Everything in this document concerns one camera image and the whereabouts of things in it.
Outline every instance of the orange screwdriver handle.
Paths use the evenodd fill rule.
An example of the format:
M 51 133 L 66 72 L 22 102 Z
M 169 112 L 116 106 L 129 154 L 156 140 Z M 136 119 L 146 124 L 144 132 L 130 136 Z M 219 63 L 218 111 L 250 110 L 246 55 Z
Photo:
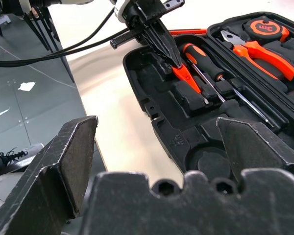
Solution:
M 281 56 L 260 46 L 257 41 L 247 42 L 245 47 L 248 49 L 248 54 L 251 59 L 261 59 L 267 61 L 277 67 L 289 81 L 293 80 L 294 66 Z
M 246 47 L 244 47 L 244 46 L 234 46 L 233 51 L 238 56 L 246 58 L 246 60 L 248 60 L 253 66 L 255 66 L 258 69 L 260 69 L 262 72 L 264 72 L 264 73 L 268 74 L 270 77 L 278 80 L 278 78 L 276 76 L 274 76 L 273 74 L 271 74 L 270 72 L 268 72 L 267 70 L 265 70 L 263 67 L 261 67 L 255 61 L 253 61 L 251 59 L 251 57 L 249 56 L 249 53 L 248 53 L 249 51 L 248 51 L 248 49 Z
M 187 84 L 190 85 L 197 93 L 201 93 L 201 90 L 195 82 L 193 76 L 184 64 L 182 64 L 182 67 L 179 69 L 172 67 L 172 71 L 178 77 L 178 79 L 187 82 Z

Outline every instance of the tape measure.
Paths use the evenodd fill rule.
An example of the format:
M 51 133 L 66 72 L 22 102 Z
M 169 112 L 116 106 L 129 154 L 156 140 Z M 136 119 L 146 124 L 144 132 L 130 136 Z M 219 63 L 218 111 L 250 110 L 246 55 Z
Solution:
M 245 32 L 260 44 L 273 41 L 284 42 L 290 32 L 284 26 L 277 24 L 266 16 L 261 16 L 248 21 L 245 25 Z

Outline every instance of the black shoelace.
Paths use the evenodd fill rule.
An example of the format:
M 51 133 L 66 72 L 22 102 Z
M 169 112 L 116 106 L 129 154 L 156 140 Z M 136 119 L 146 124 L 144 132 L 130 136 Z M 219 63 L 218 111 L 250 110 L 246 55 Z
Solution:
M 24 157 L 28 154 L 27 151 L 15 153 L 14 149 L 16 148 L 13 148 L 11 151 L 7 152 L 6 155 L 3 152 L 0 153 L 0 158 L 2 159 L 3 164 L 8 165 L 12 161 L 18 162 L 19 158 Z

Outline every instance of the black plastic tool case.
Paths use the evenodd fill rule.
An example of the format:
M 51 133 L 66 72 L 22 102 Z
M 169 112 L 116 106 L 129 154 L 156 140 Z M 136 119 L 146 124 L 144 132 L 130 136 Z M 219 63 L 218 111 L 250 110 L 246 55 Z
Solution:
M 238 99 L 231 90 L 231 83 L 274 125 L 267 127 L 294 149 L 294 99 L 291 96 L 294 88 L 291 91 L 278 89 L 270 82 L 270 77 L 245 64 L 217 36 L 228 25 L 263 15 L 284 25 L 294 37 L 294 22 L 273 13 L 258 12 L 215 24 L 208 28 L 206 37 L 183 35 L 175 40 L 179 47 L 193 43 L 204 50 L 216 65 L 225 70 L 223 77 L 227 82 L 217 82 L 218 91 L 227 100 L 236 99 L 247 119 L 264 123 Z M 209 179 L 232 179 L 233 174 L 216 126 L 217 117 L 227 115 L 220 112 L 221 102 L 209 86 L 196 78 L 203 96 L 209 101 L 208 105 L 203 106 L 202 96 L 194 93 L 184 81 L 179 81 L 171 68 L 148 47 L 131 51 L 125 56 L 123 65 L 142 110 L 152 120 L 157 138 L 180 170 L 199 169 Z M 196 75 L 192 68 L 188 68 L 192 75 Z

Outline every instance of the screw hole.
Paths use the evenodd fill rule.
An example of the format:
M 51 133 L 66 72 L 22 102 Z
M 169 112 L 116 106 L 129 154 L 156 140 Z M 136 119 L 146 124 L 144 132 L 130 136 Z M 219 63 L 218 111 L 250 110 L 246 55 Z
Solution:
M 159 184 L 158 190 L 159 194 L 167 197 L 174 193 L 174 186 L 168 182 L 163 182 Z
M 229 195 L 233 193 L 233 188 L 231 185 L 221 182 L 217 184 L 217 191 L 222 194 Z

